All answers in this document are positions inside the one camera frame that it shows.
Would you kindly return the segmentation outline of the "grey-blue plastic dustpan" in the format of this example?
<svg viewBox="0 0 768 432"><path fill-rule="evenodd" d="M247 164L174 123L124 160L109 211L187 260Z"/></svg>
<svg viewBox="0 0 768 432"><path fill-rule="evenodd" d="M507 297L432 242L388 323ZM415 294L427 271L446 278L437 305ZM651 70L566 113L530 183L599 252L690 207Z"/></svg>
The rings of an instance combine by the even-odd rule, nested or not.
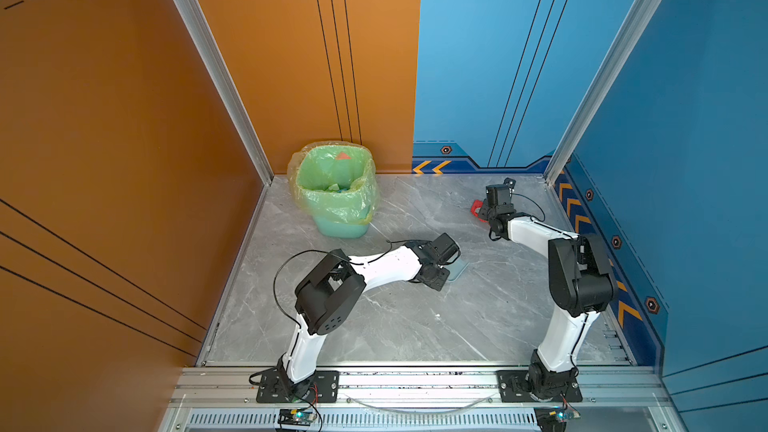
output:
<svg viewBox="0 0 768 432"><path fill-rule="evenodd" d="M449 276L447 281L455 282L462 275L462 273L467 269L467 267L468 267L468 263L461 258L458 258L452 264L446 265L445 268L449 271Z"/></svg>

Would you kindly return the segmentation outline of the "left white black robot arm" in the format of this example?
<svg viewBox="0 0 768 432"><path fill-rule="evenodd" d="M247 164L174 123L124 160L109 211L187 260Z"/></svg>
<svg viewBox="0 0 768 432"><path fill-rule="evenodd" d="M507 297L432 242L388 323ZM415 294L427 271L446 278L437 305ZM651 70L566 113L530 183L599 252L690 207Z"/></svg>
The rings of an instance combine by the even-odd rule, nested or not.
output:
<svg viewBox="0 0 768 432"><path fill-rule="evenodd" d="M378 255L349 256L341 249L323 252L294 289L295 313L286 315L295 328L276 366L286 394L300 399L311 390L326 337L344 323L365 293L395 282L441 291L460 257L459 245L446 233L431 241L392 242Z"/></svg>

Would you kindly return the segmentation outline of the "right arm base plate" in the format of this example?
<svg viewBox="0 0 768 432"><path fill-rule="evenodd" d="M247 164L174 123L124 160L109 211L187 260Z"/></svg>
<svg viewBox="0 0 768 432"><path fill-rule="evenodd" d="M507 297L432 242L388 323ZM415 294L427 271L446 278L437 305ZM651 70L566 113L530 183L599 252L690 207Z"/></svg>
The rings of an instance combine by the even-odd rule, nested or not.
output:
<svg viewBox="0 0 768 432"><path fill-rule="evenodd" d="M566 372L535 370L499 370L496 372L498 391L503 403L583 401L577 382L579 369Z"/></svg>

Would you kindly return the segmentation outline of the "red paper ball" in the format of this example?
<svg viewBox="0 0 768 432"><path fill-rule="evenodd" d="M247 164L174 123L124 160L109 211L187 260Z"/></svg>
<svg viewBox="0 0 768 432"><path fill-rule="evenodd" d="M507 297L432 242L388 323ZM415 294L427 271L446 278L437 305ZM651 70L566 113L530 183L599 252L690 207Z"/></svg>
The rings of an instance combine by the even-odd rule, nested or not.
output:
<svg viewBox="0 0 768 432"><path fill-rule="evenodd" d="M471 213L482 222L488 221L488 204L486 200L475 200L471 206Z"/></svg>

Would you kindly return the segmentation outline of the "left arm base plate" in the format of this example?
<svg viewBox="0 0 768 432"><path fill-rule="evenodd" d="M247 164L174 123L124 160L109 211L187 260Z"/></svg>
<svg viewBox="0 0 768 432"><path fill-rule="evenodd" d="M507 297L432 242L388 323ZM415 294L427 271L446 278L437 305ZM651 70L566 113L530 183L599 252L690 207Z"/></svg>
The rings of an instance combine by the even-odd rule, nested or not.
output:
<svg viewBox="0 0 768 432"><path fill-rule="evenodd" d="M338 371L316 371L309 378L296 384L284 381L277 370L268 370L259 375L255 385L256 402L269 404L335 403L339 391Z"/></svg>

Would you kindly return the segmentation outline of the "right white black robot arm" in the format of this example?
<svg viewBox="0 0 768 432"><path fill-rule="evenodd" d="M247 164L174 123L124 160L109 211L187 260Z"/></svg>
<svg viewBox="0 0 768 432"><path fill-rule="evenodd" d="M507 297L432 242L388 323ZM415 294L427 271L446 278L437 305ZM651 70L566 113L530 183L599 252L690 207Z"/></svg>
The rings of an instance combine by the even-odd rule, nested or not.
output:
<svg viewBox="0 0 768 432"><path fill-rule="evenodd" d="M488 185L477 217L489 224L489 238L515 242L548 260L548 287L555 304L541 344L525 371L499 371L504 402L580 402L576 359L590 327L618 295L602 239L550 226L518 211L515 181Z"/></svg>

